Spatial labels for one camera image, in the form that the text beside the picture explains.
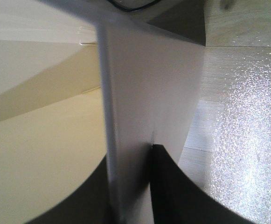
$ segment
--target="glossy reflective surface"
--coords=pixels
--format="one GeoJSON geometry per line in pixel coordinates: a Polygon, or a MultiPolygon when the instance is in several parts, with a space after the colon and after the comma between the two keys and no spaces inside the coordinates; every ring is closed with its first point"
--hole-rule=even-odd
{"type": "Polygon", "coordinates": [[[271,1],[209,0],[205,21],[201,96],[179,165],[223,205],[271,224],[271,1]]]}
{"type": "Polygon", "coordinates": [[[246,55],[231,69],[205,190],[239,214],[271,223],[271,52],[256,58],[246,55]]]}

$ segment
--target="wooden surface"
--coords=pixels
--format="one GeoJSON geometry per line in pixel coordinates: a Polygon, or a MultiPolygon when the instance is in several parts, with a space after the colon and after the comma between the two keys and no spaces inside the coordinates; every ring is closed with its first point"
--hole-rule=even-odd
{"type": "MultiPolygon", "coordinates": [[[[264,179],[264,176],[271,175],[271,138],[265,139],[265,136],[271,136],[271,1],[209,0],[205,6],[205,21],[207,46],[200,100],[179,166],[200,188],[225,206],[256,223],[271,223],[271,180],[267,182],[264,179]],[[236,171],[230,170],[229,176],[218,183],[211,169],[226,162],[226,156],[234,159],[235,154],[230,152],[238,149],[240,153],[238,146],[242,146],[247,153],[247,162],[248,157],[251,161],[255,156],[255,151],[250,151],[254,138],[253,141],[246,141],[244,133],[239,131],[239,128],[245,131],[252,126],[248,122],[245,125],[236,123],[246,117],[242,110],[254,113],[254,120],[251,121],[258,126],[253,126],[251,130],[265,133],[254,135],[262,142],[258,147],[262,153],[257,154],[261,167],[255,165],[255,169],[260,171],[265,164],[269,166],[263,169],[268,173],[257,176],[251,187],[254,199],[241,202],[239,208],[235,205],[239,201],[231,201],[231,194],[238,196],[240,186],[236,191],[236,181],[228,181],[236,171]],[[225,135],[223,128],[229,124],[233,127],[229,127],[229,133],[225,135]],[[222,143],[229,142],[229,138],[234,139],[234,134],[237,135],[237,143],[222,143]],[[270,193],[261,191],[262,187],[270,193]],[[256,201],[255,198],[259,197],[261,201],[256,201]]],[[[231,161],[225,163],[225,170],[230,166],[228,163],[231,161]]],[[[240,172],[243,175],[247,171],[246,167],[240,172]]]]}
{"type": "Polygon", "coordinates": [[[97,46],[0,41],[0,121],[100,85],[97,46]]]}

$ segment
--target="black cable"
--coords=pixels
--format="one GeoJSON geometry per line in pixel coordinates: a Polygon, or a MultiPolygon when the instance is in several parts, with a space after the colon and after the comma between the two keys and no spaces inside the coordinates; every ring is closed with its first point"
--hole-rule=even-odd
{"type": "Polygon", "coordinates": [[[146,8],[149,8],[155,4],[157,4],[158,2],[160,2],[161,0],[154,0],[146,5],[143,5],[141,7],[137,7],[137,8],[129,8],[129,7],[125,7],[125,6],[122,6],[121,4],[117,3],[115,0],[107,0],[109,1],[114,7],[124,11],[124,12],[127,12],[127,13],[133,13],[133,12],[138,12],[140,10],[143,10],[143,9],[146,9],[146,8]]]}

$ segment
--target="beige surface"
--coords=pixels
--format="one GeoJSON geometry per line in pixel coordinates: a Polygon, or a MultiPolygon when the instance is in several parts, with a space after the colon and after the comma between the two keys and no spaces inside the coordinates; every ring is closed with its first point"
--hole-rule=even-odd
{"type": "Polygon", "coordinates": [[[78,44],[97,39],[92,24],[39,1],[0,0],[0,40],[78,44]]]}
{"type": "Polygon", "coordinates": [[[0,41],[0,121],[99,85],[97,46],[0,41]]]}
{"type": "MultiPolygon", "coordinates": [[[[200,100],[183,154],[187,148],[213,151],[217,137],[215,130],[222,122],[221,115],[225,107],[233,103],[230,95],[236,86],[250,82],[250,76],[246,76],[246,73],[271,77],[271,48],[206,47],[200,100]]],[[[192,162],[194,166],[195,161],[183,155],[179,165],[195,180],[195,175],[188,169],[192,162]]]]}
{"type": "Polygon", "coordinates": [[[0,122],[0,224],[20,224],[71,194],[106,153],[101,90],[0,122]]]}
{"type": "Polygon", "coordinates": [[[193,148],[184,148],[179,166],[195,184],[203,189],[205,187],[205,168],[210,166],[211,153],[193,148]]]}

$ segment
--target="light wood grain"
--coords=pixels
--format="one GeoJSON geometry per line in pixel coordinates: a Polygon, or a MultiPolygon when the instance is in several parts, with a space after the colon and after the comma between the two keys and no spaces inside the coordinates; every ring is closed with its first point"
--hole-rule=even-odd
{"type": "Polygon", "coordinates": [[[26,223],[49,210],[105,153],[101,89],[1,121],[0,223],[26,223]]]}
{"type": "Polygon", "coordinates": [[[207,46],[271,47],[271,0],[208,0],[205,23],[207,46]]]}
{"type": "Polygon", "coordinates": [[[180,158],[180,168],[201,189],[204,188],[206,170],[211,160],[210,152],[184,148],[180,158]]]}
{"type": "Polygon", "coordinates": [[[200,100],[192,121],[185,147],[211,152],[218,116],[223,112],[224,103],[200,100]]]}
{"type": "Polygon", "coordinates": [[[235,83],[263,72],[271,76],[271,48],[206,47],[200,99],[229,102],[235,83]]]}

